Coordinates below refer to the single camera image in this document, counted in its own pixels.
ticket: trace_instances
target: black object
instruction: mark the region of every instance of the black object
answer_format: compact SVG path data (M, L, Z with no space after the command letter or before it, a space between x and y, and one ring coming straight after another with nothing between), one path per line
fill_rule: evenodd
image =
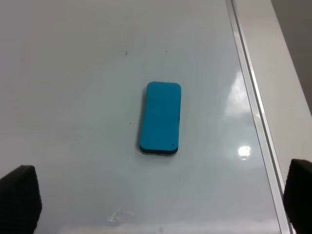
M312 163L293 159L289 168L284 208L297 234L312 234Z
M0 179L0 234L33 234L41 210L34 166L20 166Z

